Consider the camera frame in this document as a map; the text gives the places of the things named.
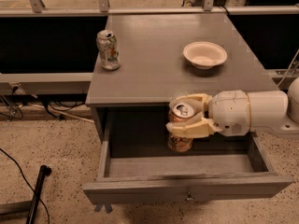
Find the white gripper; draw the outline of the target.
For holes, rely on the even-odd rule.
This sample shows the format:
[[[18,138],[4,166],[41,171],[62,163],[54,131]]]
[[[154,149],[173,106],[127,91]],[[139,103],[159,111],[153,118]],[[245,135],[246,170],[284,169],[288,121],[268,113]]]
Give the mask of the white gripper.
[[[214,133],[243,136],[249,131],[249,98],[243,91],[222,91],[213,98],[206,93],[179,96],[169,103],[188,103],[197,112],[208,111],[210,119],[192,118],[186,122],[168,122],[166,129],[182,138],[204,138]]]

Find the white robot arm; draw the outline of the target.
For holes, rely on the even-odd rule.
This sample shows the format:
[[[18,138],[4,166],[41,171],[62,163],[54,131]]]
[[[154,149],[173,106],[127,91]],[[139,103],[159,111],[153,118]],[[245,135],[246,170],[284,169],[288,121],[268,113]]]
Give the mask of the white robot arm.
[[[166,129],[183,138],[204,138],[214,133],[243,136],[266,132],[278,137],[299,135],[299,78],[286,92],[222,91],[215,96],[196,93],[170,102],[175,113],[187,115],[183,121],[170,121]]]

